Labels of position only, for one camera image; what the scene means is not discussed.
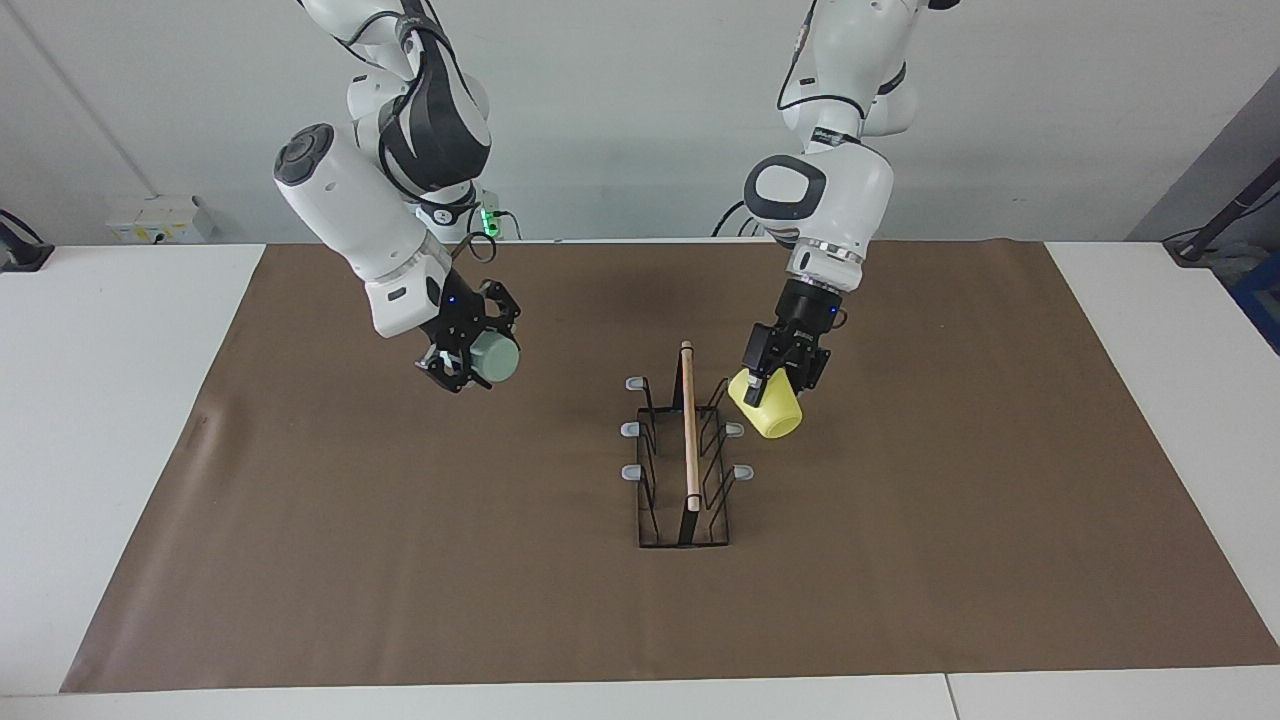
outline wooden dowel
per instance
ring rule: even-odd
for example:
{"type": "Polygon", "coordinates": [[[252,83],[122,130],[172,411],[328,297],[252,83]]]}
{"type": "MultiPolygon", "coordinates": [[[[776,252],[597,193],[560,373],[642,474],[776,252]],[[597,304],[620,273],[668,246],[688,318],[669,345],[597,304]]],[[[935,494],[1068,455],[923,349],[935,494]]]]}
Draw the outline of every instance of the wooden dowel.
{"type": "Polygon", "coordinates": [[[689,511],[703,511],[701,473],[698,469],[701,443],[698,438],[698,396],[694,392],[694,343],[680,346],[680,368],[685,379],[685,483],[689,511]]]}

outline table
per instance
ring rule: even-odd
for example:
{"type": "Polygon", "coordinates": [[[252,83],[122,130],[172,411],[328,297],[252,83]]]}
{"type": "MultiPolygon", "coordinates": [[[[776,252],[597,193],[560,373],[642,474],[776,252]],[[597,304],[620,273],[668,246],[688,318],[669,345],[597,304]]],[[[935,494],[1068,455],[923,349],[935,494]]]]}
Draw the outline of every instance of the table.
{"type": "MultiPolygon", "coordinates": [[[[1158,246],[1050,250],[1274,634],[1280,359],[1208,272],[1158,246]]],[[[56,693],[261,256],[65,247],[0,277],[3,717],[1271,717],[1280,667],[733,683],[56,693]],[[707,705],[709,697],[716,705],[707,705]]]]}

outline power socket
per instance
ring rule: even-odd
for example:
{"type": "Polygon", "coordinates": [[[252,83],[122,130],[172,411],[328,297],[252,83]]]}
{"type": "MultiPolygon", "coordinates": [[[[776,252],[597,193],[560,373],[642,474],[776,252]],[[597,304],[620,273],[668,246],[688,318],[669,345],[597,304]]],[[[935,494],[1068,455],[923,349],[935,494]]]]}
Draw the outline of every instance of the power socket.
{"type": "Polygon", "coordinates": [[[210,242],[214,222],[191,196],[160,196],[120,205],[106,222],[125,243],[193,245],[210,242]]]}
{"type": "Polygon", "coordinates": [[[498,215],[500,210],[497,192],[492,190],[480,192],[480,222],[484,224],[485,234],[494,240],[502,240],[502,217],[498,215]]]}

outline black cable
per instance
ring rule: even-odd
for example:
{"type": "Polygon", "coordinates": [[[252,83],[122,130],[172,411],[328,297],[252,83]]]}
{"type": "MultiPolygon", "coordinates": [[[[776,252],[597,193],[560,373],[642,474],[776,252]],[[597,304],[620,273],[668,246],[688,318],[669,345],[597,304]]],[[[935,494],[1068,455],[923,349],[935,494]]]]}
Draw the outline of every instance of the black cable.
{"type": "Polygon", "coordinates": [[[742,208],[746,208],[746,200],[739,200],[735,202],[733,206],[730,208],[723,217],[721,217],[721,222],[716,223],[716,229],[712,231],[712,237],[719,237],[719,231],[724,229],[724,223],[733,217],[733,213],[737,213],[742,208]]]}
{"type": "Polygon", "coordinates": [[[426,3],[426,9],[431,10],[431,19],[435,20],[435,24],[443,27],[443,24],[440,23],[440,14],[435,12],[435,5],[431,4],[431,0],[422,0],[422,1],[426,3]]]}
{"type": "MultiPolygon", "coordinates": [[[[1261,213],[1262,210],[1266,209],[1267,205],[1271,205],[1272,202],[1275,202],[1277,197],[1280,197],[1280,190],[1277,190],[1276,192],[1274,192],[1271,195],[1271,197],[1267,197],[1263,202],[1260,202],[1258,205],[1254,205],[1252,209],[1249,209],[1248,213],[1243,213],[1239,218],[1231,220],[1231,223],[1228,227],[1231,227],[1233,224],[1243,220],[1244,218],[1248,218],[1249,215],[1256,215],[1256,214],[1261,213]]],[[[1160,242],[1161,243],[1171,242],[1171,241],[1187,237],[1189,234],[1196,234],[1196,233],[1203,231],[1207,227],[1208,225],[1201,225],[1198,228],[1192,228],[1189,231],[1183,231],[1180,233],[1171,234],[1171,236],[1166,237],[1165,240],[1161,240],[1160,242]]]]}
{"type": "Polygon", "coordinates": [[[494,218],[511,218],[511,222],[516,224],[516,240],[525,240],[524,231],[520,229],[520,218],[509,210],[498,210],[493,214],[494,218]]]}
{"type": "Polygon", "coordinates": [[[1257,210],[1270,205],[1272,200],[1270,197],[1261,205],[1258,201],[1276,184],[1280,184],[1280,158],[1276,158],[1267,165],[1267,169],[1262,170],[1262,174],[1253,178],[1253,182],[1240,191],[1226,208],[1222,208],[1222,210],[1213,215],[1213,219],[1204,224],[1196,233],[1196,237],[1176,242],[1166,241],[1165,249],[1174,256],[1174,261],[1179,265],[1194,264],[1208,252],[1210,246],[1228,228],[1235,224],[1236,220],[1245,215],[1253,215],[1257,210]]]}
{"type": "Polygon", "coordinates": [[[351,47],[352,45],[360,42],[360,36],[369,32],[369,28],[374,27],[374,23],[376,23],[378,20],[383,18],[399,18],[399,17],[401,14],[393,10],[383,10],[380,13],[374,13],[372,15],[369,15],[365,19],[365,22],[360,23],[360,27],[356,28],[356,32],[355,35],[351,36],[351,40],[342,40],[339,37],[334,37],[334,40],[337,40],[338,44],[342,45],[343,47],[351,47]]]}
{"type": "MultiPolygon", "coordinates": [[[[306,5],[302,4],[302,0],[298,0],[298,6],[302,8],[303,10],[306,9],[306,5]]],[[[356,37],[358,38],[360,35],[364,31],[366,31],[366,29],[369,29],[369,23],[366,23],[364,27],[361,27],[360,33],[356,33],[356,37]]],[[[348,44],[348,42],[343,42],[342,38],[338,38],[338,37],[334,37],[333,40],[338,45],[340,45],[342,49],[346,50],[347,54],[351,55],[352,58],[360,60],[361,63],[364,63],[364,64],[366,64],[366,65],[369,65],[371,68],[381,68],[381,65],[378,65],[376,63],[371,61],[369,58],[364,58],[358,53],[356,53],[355,50],[352,50],[351,46],[355,45],[355,41],[352,41],[352,42],[348,44]]]]}
{"type": "Polygon", "coordinates": [[[0,209],[0,217],[4,217],[10,223],[18,225],[18,228],[22,229],[22,232],[27,233],[28,236],[31,236],[32,240],[36,241],[36,245],[49,245],[47,242],[45,242],[45,238],[40,237],[40,233],[37,233],[36,231],[31,229],[31,225],[28,225],[27,223],[22,222],[22,218],[19,218],[18,215],[14,215],[13,213],[10,213],[8,210],[0,209]]]}
{"type": "Polygon", "coordinates": [[[467,233],[467,236],[462,238],[462,242],[460,242],[457,247],[454,247],[453,251],[449,252],[449,258],[457,260],[460,256],[462,256],[462,252],[465,250],[470,250],[471,256],[475,258],[481,265],[488,265],[489,263],[493,263],[494,260],[498,259],[498,241],[489,233],[483,233],[483,232],[467,233]],[[484,238],[485,242],[489,243],[490,252],[488,258],[481,258],[480,254],[476,252],[475,249],[476,238],[484,238]]]}
{"type": "Polygon", "coordinates": [[[791,55],[791,68],[787,69],[787,77],[786,77],[786,79],[782,81],[782,88],[778,90],[778,101],[776,104],[777,108],[778,108],[778,111],[781,113],[782,110],[790,110],[791,108],[796,108],[796,106],[804,105],[805,102],[817,102],[819,100],[832,100],[832,101],[836,101],[836,102],[844,102],[846,105],[852,105],[854,109],[858,110],[858,115],[861,119],[865,120],[867,119],[867,110],[864,110],[863,106],[859,105],[856,101],[854,101],[854,100],[851,100],[849,97],[844,97],[841,95],[812,95],[809,97],[801,97],[799,100],[792,100],[791,102],[787,102],[786,105],[782,104],[782,99],[787,94],[787,87],[791,85],[791,78],[794,78],[795,74],[796,74],[796,67],[800,64],[800,56],[804,55],[804,49],[809,45],[809,32],[810,32],[810,29],[813,27],[813,15],[817,12],[817,9],[818,9],[818,0],[813,0],[813,4],[809,5],[809,13],[804,18],[804,24],[800,26],[803,35],[800,36],[800,41],[796,42],[796,50],[795,50],[795,53],[791,55]]]}
{"type": "Polygon", "coordinates": [[[1271,195],[1271,197],[1267,197],[1266,201],[1262,202],[1261,205],[1258,205],[1257,208],[1254,208],[1254,209],[1249,210],[1248,213],[1244,213],[1243,215],[1240,215],[1239,218],[1236,218],[1236,220],[1243,220],[1244,218],[1248,218],[1249,215],[1254,215],[1257,213],[1261,213],[1263,209],[1266,209],[1267,205],[1271,205],[1272,202],[1275,202],[1276,197],[1280,197],[1280,190],[1277,190],[1274,195],[1271,195]]]}

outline black stand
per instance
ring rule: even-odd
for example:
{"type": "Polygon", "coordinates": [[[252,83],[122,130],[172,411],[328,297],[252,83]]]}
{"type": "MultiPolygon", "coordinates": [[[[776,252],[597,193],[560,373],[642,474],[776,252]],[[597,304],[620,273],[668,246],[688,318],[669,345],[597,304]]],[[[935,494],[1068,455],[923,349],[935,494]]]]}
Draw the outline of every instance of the black stand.
{"type": "Polygon", "coordinates": [[[1280,183],[1280,159],[1271,163],[1257,179],[1244,188],[1244,192],[1224,208],[1207,225],[1201,228],[1196,233],[1196,237],[1185,241],[1169,241],[1165,243],[1165,250],[1169,251],[1174,261],[1179,265],[1184,268],[1197,266],[1196,264],[1204,258],[1204,251],[1208,250],[1208,246],[1242,217],[1252,214],[1249,209],[1276,183],[1280,183]]]}
{"type": "Polygon", "coordinates": [[[0,273],[35,273],[54,254],[54,246],[32,245],[14,234],[4,223],[0,223],[0,246],[9,251],[8,259],[0,265],[0,273]]]}
{"type": "Polygon", "coordinates": [[[36,245],[31,247],[32,250],[35,250],[35,254],[27,256],[29,258],[28,261],[19,263],[17,259],[17,254],[13,254],[14,255],[13,260],[9,260],[4,265],[0,265],[0,273],[35,273],[41,268],[44,268],[45,263],[49,260],[49,256],[54,254],[54,246],[36,245]]]}
{"type": "MultiPolygon", "coordinates": [[[[622,427],[622,436],[636,441],[636,464],[625,468],[622,477],[636,483],[636,520],[643,550],[728,546],[728,496],[739,480],[755,477],[755,470],[750,466],[732,465],[724,455],[724,441],[742,437],[745,429],[721,418],[719,405],[728,392],[728,379],[723,379],[705,405],[692,409],[698,427],[699,466],[704,469],[696,492],[691,495],[682,480],[672,480],[671,484],[659,482],[657,460],[666,456],[659,451],[658,437],[667,437],[685,419],[684,380],[681,363],[676,369],[673,398],[667,407],[654,406],[648,378],[627,380],[627,389],[643,392],[645,397],[644,407],[636,413],[636,421],[622,427]]],[[[672,450],[671,456],[676,457],[677,452],[672,450]]]]}

